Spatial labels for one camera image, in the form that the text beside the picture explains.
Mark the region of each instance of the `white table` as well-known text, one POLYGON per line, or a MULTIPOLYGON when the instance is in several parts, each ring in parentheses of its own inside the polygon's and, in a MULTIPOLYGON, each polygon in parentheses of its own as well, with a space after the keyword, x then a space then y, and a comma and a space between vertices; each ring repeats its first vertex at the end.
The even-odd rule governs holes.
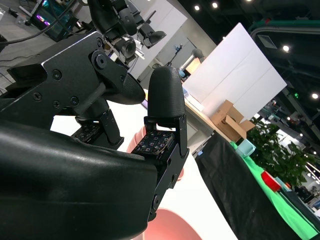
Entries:
MULTIPOLYGON (((121 105, 109 102, 124 142, 119 151, 125 152, 131 139, 144 125, 147 110, 140 104, 121 105)), ((72 135, 80 126, 74 117, 57 116, 51 130, 72 135)), ((168 189, 159 208, 168 209, 182 217, 203 240, 228 239, 236 236, 202 180, 195 159, 189 154, 183 178, 174 189, 168 189)))

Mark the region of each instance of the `leaves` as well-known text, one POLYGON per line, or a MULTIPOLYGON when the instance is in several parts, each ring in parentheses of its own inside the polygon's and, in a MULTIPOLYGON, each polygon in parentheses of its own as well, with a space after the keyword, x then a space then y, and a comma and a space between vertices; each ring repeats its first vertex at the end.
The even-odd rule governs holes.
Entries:
POLYGON ((273 177, 279 177, 292 186, 299 186, 305 182, 306 179, 302 173, 305 171, 307 162, 316 161, 314 157, 312 155, 306 157, 293 142, 288 144, 289 150, 280 145, 278 126, 265 124, 256 119, 251 121, 256 124, 256 127, 247 133, 247 138, 256 146, 256 150, 251 155, 254 162, 273 177))

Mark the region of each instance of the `teal container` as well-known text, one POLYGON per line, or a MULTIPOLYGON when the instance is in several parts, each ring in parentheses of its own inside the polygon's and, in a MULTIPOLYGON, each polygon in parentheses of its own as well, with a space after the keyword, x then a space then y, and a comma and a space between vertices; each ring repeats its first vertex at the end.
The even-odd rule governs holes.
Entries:
POLYGON ((243 140, 243 142, 238 146, 235 152, 241 157, 249 157, 256 150, 256 146, 253 145, 248 139, 243 140))

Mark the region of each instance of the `cardboard box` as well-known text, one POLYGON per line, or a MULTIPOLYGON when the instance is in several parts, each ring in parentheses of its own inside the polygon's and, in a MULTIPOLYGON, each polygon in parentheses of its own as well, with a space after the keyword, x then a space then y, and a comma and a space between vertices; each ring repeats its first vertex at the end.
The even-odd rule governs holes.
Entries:
POLYGON ((241 138, 246 139, 247 131, 256 126, 249 120, 241 122, 244 116, 228 100, 224 101, 210 119, 214 125, 234 142, 237 142, 241 138))

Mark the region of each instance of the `black metal bracket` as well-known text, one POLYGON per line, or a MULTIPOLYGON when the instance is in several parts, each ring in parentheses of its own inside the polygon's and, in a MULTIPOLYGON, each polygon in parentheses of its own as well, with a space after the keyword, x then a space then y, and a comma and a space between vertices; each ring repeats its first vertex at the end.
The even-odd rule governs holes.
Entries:
POLYGON ((157 186, 155 188, 152 206, 148 221, 152 221, 157 213, 162 198, 168 188, 173 189, 180 172, 189 155, 187 148, 187 117, 182 115, 175 118, 144 117, 146 132, 157 130, 157 124, 166 128, 175 128, 174 142, 169 149, 159 157, 144 156, 147 161, 153 162, 158 171, 157 186))

